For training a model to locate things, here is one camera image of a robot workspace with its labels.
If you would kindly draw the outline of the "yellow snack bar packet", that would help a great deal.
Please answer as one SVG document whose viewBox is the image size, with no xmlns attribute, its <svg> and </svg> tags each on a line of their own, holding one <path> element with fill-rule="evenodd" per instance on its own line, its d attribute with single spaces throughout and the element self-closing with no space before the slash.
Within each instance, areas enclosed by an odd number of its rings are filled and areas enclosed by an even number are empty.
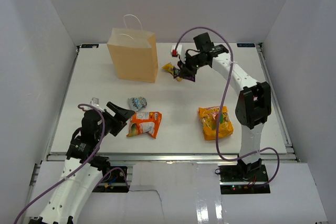
<svg viewBox="0 0 336 224">
<path fill-rule="evenodd" d="M 183 79 L 180 77 L 180 69 L 177 68 L 176 66 L 172 65 L 171 63 L 165 64 L 162 69 L 165 72 L 168 72 L 173 76 L 173 78 L 177 81 L 182 81 Z"/>
</svg>

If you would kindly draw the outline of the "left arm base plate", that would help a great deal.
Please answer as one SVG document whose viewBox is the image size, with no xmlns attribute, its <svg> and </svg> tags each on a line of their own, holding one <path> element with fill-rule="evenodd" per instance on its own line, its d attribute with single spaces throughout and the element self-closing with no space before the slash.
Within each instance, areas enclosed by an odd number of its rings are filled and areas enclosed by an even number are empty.
<svg viewBox="0 0 336 224">
<path fill-rule="evenodd" d="M 95 189 L 93 193 L 127 193 L 129 191 L 125 184 L 125 175 L 128 174 L 127 166 L 120 166 L 119 169 L 112 171 Z"/>
</svg>

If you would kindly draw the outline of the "purple M&M's packet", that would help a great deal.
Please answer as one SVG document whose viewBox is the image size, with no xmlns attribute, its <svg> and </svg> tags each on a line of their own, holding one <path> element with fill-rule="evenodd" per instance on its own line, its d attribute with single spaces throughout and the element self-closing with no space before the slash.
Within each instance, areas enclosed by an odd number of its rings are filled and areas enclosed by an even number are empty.
<svg viewBox="0 0 336 224">
<path fill-rule="evenodd" d="M 177 81 L 188 80 L 195 82 L 195 75 L 192 75 L 187 69 L 174 68 L 173 77 Z"/>
</svg>

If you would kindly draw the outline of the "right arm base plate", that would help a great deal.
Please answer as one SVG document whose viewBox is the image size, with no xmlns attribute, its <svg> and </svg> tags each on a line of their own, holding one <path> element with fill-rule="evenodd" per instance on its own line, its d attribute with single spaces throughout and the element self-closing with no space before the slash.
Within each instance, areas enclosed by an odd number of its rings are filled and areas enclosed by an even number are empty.
<svg viewBox="0 0 336 224">
<path fill-rule="evenodd" d="M 214 173 L 219 176 L 222 195 L 269 194 L 270 186 L 265 165 L 246 175 L 237 165 L 218 166 Z"/>
</svg>

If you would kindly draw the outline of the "silver Himalaya snack packet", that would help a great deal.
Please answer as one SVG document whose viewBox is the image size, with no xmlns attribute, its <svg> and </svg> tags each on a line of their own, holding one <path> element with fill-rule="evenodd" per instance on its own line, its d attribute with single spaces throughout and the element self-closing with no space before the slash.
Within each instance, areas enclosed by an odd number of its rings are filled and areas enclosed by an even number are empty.
<svg viewBox="0 0 336 224">
<path fill-rule="evenodd" d="M 132 111 L 137 112 L 147 106 L 147 101 L 144 97 L 132 97 L 128 98 L 128 105 Z"/>
</svg>

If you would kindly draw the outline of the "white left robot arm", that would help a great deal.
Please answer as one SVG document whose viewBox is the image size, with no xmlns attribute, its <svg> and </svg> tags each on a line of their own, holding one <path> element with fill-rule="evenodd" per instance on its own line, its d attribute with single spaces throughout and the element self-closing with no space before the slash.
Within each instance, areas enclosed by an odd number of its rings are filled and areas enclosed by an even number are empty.
<svg viewBox="0 0 336 224">
<path fill-rule="evenodd" d="M 111 102 L 102 110 L 96 105 L 79 104 L 84 112 L 81 127 L 71 137 L 59 181 L 33 199 L 31 206 L 47 193 L 51 197 L 41 213 L 29 223 L 77 223 L 92 191 L 107 181 L 113 172 L 127 179 L 123 168 L 111 166 L 108 157 L 98 150 L 105 136 L 117 136 L 135 114 Z"/>
</svg>

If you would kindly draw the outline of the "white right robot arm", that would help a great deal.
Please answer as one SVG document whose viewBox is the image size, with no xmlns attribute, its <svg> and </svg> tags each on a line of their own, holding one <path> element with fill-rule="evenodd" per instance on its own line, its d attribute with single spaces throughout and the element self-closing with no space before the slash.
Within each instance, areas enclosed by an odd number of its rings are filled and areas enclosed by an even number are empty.
<svg viewBox="0 0 336 224">
<path fill-rule="evenodd" d="M 238 177 L 247 182 L 261 168 L 261 133 L 271 114 L 271 87 L 268 82 L 259 82 L 234 62 L 229 43 L 215 45 L 208 33 L 194 37 L 196 54 L 190 55 L 178 44 L 171 55 L 179 59 L 178 77 L 192 79 L 199 68 L 209 66 L 226 79 L 226 87 L 232 87 L 238 95 L 236 119 L 241 125 L 241 147 L 235 161 Z"/>
</svg>

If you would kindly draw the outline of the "large yellow candy bag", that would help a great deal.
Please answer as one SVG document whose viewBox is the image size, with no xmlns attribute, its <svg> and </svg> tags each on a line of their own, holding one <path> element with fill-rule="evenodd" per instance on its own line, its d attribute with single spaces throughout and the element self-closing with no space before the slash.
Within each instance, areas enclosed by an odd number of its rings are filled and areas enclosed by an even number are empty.
<svg viewBox="0 0 336 224">
<path fill-rule="evenodd" d="M 220 111 L 219 106 L 198 108 L 198 117 L 202 125 L 203 136 L 206 141 L 216 139 L 217 118 Z M 225 138 L 232 135 L 234 128 L 229 119 L 228 110 L 223 106 L 219 118 L 218 138 Z"/>
</svg>

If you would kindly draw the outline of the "brown paper bag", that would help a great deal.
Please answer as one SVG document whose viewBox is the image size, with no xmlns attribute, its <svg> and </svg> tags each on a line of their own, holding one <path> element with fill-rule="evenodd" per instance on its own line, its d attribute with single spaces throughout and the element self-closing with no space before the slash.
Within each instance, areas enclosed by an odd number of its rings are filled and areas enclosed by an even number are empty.
<svg viewBox="0 0 336 224">
<path fill-rule="evenodd" d="M 127 26 L 126 18 L 135 18 L 139 29 Z M 132 14 L 123 16 L 124 28 L 113 28 L 107 47 L 119 79 L 154 83 L 158 73 L 156 35 L 143 29 Z"/>
</svg>

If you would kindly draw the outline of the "orange snack packet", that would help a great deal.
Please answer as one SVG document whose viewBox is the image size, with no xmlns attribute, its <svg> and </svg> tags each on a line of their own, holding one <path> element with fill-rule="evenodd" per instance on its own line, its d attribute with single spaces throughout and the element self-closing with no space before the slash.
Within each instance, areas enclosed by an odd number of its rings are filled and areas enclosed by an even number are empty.
<svg viewBox="0 0 336 224">
<path fill-rule="evenodd" d="M 160 112 L 136 112 L 131 120 L 127 137 L 148 134 L 156 138 L 162 121 Z"/>
</svg>

